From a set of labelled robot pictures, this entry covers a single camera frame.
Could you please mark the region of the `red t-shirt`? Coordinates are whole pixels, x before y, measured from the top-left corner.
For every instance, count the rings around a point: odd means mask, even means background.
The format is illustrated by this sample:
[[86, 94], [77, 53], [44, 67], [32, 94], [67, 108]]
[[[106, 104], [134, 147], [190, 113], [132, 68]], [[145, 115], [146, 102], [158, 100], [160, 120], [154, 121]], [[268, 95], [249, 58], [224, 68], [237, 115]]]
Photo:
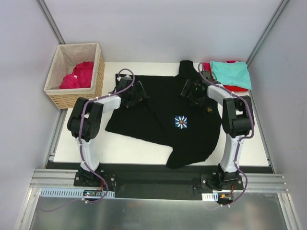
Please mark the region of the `red t-shirt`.
[[[236, 63], [236, 61], [235, 60], [229, 60], [229, 61], [226, 61], [226, 63], [232, 64], [232, 63]], [[215, 81], [215, 79], [213, 78], [213, 75], [212, 75], [212, 70], [211, 70], [211, 66], [210, 66], [209, 62], [203, 63], [203, 70], [208, 71], [210, 73], [210, 79]], [[238, 86], [225, 85], [224, 87], [226, 89], [230, 90], [230, 91], [233, 91], [233, 92], [247, 92], [248, 91], [248, 89], [241, 88], [241, 87], [238, 87]]]

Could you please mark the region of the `black daisy print t-shirt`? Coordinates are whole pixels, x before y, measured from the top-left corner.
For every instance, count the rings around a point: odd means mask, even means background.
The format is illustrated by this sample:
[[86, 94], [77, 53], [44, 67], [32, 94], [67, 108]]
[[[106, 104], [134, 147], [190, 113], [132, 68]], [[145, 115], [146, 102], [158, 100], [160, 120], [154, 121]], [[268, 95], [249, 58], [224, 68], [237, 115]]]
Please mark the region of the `black daisy print t-shirt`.
[[200, 78], [190, 60], [180, 62], [174, 77], [137, 75], [147, 99], [115, 110], [106, 131], [171, 147], [170, 169], [206, 161], [220, 136], [217, 102], [207, 99], [200, 107], [180, 95], [187, 80]]

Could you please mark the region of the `teal t-shirt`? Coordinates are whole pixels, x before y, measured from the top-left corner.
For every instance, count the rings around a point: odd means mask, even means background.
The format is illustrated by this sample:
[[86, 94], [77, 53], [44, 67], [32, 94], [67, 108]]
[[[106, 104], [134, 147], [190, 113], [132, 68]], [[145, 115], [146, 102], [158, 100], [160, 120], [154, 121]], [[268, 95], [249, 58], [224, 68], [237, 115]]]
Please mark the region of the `teal t-shirt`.
[[222, 85], [237, 86], [247, 90], [252, 89], [248, 66], [245, 62], [211, 61], [210, 67], [213, 78]]

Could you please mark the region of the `wicker basket with liner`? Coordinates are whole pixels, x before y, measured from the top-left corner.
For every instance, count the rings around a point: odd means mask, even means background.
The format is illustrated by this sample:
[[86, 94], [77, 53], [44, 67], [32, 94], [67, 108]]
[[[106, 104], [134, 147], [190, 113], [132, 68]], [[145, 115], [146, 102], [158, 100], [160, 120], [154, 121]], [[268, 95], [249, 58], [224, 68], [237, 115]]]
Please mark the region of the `wicker basket with liner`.
[[44, 87], [59, 109], [101, 96], [105, 63], [98, 43], [58, 45]]

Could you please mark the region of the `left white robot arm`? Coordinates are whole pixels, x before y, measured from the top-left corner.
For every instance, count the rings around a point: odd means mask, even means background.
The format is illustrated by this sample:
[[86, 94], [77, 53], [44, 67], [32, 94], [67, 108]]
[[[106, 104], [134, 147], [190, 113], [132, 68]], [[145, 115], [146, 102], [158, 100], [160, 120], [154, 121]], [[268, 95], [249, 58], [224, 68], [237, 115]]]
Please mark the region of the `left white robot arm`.
[[77, 178], [90, 186], [106, 185], [105, 179], [97, 172], [98, 153], [95, 150], [95, 138], [99, 134], [102, 115], [120, 107], [130, 108], [147, 99], [145, 89], [134, 75], [119, 76], [114, 90], [108, 95], [95, 99], [80, 97], [77, 99], [69, 117], [67, 128], [75, 138], [81, 156], [81, 165]]

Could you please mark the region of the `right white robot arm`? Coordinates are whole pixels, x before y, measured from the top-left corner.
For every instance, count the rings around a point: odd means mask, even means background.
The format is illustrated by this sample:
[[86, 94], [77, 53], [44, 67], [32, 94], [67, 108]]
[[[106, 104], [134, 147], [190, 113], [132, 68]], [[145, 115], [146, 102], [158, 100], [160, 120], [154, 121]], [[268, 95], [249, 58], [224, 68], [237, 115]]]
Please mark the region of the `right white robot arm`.
[[214, 190], [227, 189], [240, 179], [239, 157], [244, 140], [254, 136], [254, 116], [249, 96], [238, 96], [222, 84], [205, 78], [186, 80], [182, 97], [196, 105], [204, 106], [206, 99], [213, 99], [222, 106], [222, 127], [226, 133], [224, 153], [217, 172], [206, 179], [205, 184]]

